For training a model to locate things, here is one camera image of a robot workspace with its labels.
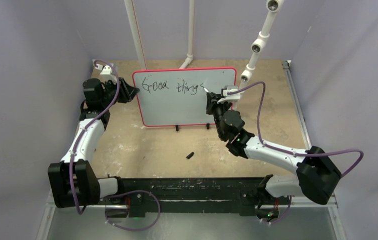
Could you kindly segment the pink-framed whiteboard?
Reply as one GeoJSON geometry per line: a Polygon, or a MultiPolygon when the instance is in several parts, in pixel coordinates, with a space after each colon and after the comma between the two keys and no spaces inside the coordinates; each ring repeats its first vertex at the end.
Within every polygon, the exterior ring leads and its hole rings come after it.
{"type": "Polygon", "coordinates": [[[140,91],[137,101],[146,127],[214,124],[206,114],[206,92],[220,93],[236,84],[233,67],[139,70],[132,74],[140,91]]]}

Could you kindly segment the black marker cap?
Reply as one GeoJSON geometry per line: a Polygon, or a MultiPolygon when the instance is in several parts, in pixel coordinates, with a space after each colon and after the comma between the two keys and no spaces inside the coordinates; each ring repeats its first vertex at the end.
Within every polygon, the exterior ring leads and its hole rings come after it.
{"type": "Polygon", "coordinates": [[[186,159],[191,159],[194,156],[194,152],[191,152],[186,156],[186,159]]]}

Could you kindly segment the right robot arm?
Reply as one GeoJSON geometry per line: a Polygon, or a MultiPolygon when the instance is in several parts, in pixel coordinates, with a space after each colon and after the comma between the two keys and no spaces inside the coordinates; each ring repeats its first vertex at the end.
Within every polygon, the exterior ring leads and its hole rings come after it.
{"type": "Polygon", "coordinates": [[[272,176],[258,189],[257,196],[265,204],[277,197],[302,194],[316,204],[328,203],[342,178],[340,170],[321,148],[285,147],[260,140],[244,129],[245,122],[238,111],[221,94],[206,94],[206,113],[212,115],[218,137],[226,142],[229,152],[236,157],[261,160],[294,174],[294,179],[272,176]]]}

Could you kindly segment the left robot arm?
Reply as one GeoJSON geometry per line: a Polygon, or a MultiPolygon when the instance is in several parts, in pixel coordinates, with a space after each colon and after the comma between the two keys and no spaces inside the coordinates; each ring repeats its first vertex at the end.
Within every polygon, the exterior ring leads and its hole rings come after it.
{"type": "Polygon", "coordinates": [[[118,81],[102,82],[98,78],[90,78],[83,82],[85,99],[80,105],[77,133],[62,159],[48,167],[56,207],[76,207],[78,213],[82,213],[86,206],[96,205],[104,197],[115,205],[125,200],[126,191],[120,178],[96,177],[90,162],[98,141],[106,131],[109,108],[115,103],[131,102],[139,91],[122,77],[118,81]]]}

